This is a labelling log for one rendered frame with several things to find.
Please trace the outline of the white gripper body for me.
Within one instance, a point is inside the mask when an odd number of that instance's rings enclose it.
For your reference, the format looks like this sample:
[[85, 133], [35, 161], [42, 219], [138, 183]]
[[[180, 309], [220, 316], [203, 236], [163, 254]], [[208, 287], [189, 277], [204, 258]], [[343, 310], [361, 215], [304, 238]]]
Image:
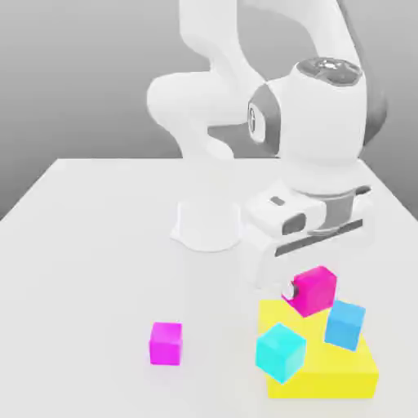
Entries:
[[255, 286], [280, 286], [292, 276], [323, 265], [337, 271], [368, 249], [375, 238], [375, 220], [357, 219], [329, 235], [306, 236], [271, 246], [258, 262]]

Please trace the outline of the large yellow box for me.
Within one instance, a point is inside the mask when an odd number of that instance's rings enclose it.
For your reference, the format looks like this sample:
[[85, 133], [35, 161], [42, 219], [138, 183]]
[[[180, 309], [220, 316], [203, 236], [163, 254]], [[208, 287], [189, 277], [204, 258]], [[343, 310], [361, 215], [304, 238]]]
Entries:
[[258, 332], [281, 323], [307, 341], [304, 366], [284, 384], [266, 378], [270, 398], [373, 398], [379, 379], [377, 365], [363, 336], [356, 351], [324, 341], [329, 311], [301, 317], [284, 300], [259, 302]]

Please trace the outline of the small pink cube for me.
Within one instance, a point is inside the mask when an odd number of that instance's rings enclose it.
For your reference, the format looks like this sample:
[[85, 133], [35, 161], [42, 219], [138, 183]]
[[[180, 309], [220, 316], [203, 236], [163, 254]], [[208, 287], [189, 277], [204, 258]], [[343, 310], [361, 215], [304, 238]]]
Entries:
[[333, 306], [337, 276], [328, 268], [317, 266], [297, 274], [292, 281], [296, 297], [285, 301], [303, 318]]

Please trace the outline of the small blue cube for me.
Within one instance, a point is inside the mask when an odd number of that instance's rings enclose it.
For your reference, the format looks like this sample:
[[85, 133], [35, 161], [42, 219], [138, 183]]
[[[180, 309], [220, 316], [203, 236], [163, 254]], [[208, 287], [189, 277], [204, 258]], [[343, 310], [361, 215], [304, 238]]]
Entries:
[[335, 300], [327, 318], [324, 341], [355, 352], [366, 309], [359, 305]]

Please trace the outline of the small cyan cube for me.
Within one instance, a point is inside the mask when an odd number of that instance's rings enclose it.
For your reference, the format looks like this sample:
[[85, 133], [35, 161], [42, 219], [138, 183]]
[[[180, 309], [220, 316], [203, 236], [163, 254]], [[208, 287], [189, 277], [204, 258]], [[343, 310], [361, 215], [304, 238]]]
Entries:
[[306, 347], [303, 336], [277, 323], [256, 340], [256, 366], [284, 384], [304, 366]]

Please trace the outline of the small magenta cube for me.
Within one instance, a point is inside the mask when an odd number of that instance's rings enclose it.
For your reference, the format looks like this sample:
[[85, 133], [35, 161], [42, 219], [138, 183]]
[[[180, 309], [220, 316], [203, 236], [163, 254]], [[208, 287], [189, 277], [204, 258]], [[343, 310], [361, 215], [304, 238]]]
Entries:
[[153, 365], [179, 366], [183, 347], [180, 322], [155, 322], [149, 338], [149, 358]]

